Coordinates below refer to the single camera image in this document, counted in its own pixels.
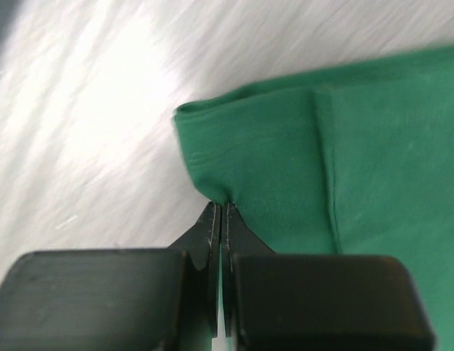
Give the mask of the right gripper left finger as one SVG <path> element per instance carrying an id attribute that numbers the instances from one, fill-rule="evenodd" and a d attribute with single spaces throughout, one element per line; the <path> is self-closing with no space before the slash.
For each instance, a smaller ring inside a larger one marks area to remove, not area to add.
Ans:
<path id="1" fill-rule="evenodd" d="M 0 284 L 0 350 L 210 350 L 219 207 L 165 248 L 35 251 Z"/>

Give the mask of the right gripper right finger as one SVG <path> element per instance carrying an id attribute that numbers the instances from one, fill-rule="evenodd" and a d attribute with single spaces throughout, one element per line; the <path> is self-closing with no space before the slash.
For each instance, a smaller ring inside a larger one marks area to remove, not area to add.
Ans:
<path id="1" fill-rule="evenodd" d="M 433 350 L 408 270 L 374 255 L 279 254 L 222 209 L 225 333 L 234 350 Z"/>

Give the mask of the green t shirt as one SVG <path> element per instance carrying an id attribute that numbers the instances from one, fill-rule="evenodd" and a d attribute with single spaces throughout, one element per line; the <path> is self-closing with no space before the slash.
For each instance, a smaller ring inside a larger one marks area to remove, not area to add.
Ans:
<path id="1" fill-rule="evenodd" d="M 454 350 L 454 45 L 252 83 L 175 125 L 201 194 L 275 249 L 398 258 Z"/>

